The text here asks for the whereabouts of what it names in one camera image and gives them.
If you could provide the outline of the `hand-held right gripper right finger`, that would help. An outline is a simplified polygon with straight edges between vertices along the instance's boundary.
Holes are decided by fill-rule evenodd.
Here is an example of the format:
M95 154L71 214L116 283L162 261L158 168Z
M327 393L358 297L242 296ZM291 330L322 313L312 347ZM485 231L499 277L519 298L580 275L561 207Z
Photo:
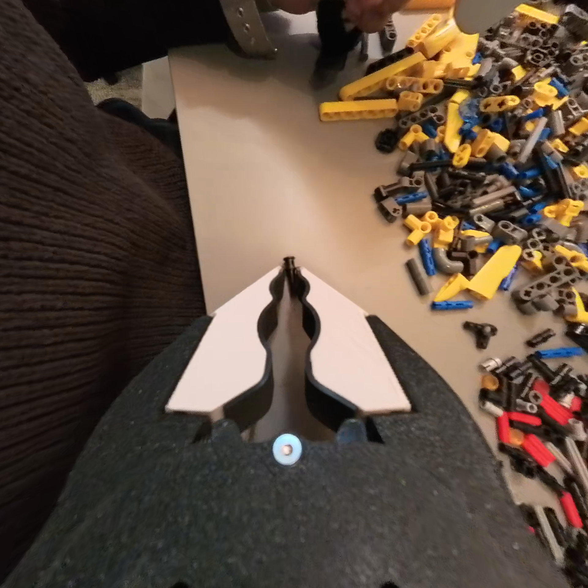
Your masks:
M336 432L349 419L411 412L370 315L306 268L293 270L293 292L309 338L305 399L313 417Z

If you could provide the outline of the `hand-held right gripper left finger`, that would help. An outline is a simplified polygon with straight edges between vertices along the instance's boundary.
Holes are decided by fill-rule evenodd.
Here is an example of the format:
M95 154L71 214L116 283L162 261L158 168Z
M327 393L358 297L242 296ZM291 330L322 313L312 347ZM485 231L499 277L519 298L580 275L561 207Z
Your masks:
M254 427L273 401L270 339L278 324L285 272L277 266L210 317L165 406L166 413Z

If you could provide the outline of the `pile of mixed building pieces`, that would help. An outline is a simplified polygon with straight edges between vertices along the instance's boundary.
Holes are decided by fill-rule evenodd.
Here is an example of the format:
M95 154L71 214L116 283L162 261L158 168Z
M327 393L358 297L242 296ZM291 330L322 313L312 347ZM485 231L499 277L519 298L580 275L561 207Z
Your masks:
M401 219L420 296L487 302L587 332L587 1L514 2L480 33L431 14L403 47L319 106L322 122L388 121L398 179L374 190Z

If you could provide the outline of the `pile of black red pins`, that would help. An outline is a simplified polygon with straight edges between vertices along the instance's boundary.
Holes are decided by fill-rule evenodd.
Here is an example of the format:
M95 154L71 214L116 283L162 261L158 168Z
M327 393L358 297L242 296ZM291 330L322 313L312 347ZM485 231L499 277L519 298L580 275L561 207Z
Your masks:
M587 587L587 375L534 354L480 368L479 406L495 420L499 453L559 504L560 514L523 503L523 519L571 585Z

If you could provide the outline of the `person's left forearm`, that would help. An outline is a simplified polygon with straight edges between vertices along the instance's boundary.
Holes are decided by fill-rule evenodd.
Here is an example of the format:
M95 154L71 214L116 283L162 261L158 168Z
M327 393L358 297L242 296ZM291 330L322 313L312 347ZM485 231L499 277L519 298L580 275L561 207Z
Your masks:
M232 40L220 1L24 1L85 82Z

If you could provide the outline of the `person's left hand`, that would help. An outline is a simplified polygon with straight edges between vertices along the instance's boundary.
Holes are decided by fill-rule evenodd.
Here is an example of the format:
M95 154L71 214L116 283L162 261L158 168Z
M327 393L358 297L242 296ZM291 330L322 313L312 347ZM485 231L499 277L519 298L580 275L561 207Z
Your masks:
M408 1L344 1L344 18L365 33L379 32L389 17L402 10ZM272 8L294 15L314 11L319 1L269 1Z

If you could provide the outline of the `person's dark knit sweater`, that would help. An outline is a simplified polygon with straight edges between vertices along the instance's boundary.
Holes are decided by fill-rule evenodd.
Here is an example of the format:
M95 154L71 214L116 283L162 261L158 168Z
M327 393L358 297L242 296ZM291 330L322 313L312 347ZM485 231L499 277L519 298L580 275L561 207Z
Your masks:
M115 397L204 310L181 158L1 1L1 580Z

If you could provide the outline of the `silver wristband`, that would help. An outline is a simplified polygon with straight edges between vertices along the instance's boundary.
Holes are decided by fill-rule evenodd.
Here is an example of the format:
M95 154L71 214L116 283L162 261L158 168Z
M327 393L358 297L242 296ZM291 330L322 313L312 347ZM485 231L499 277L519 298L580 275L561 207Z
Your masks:
M250 59L272 59L276 48L265 29L265 1L219 1L236 50Z

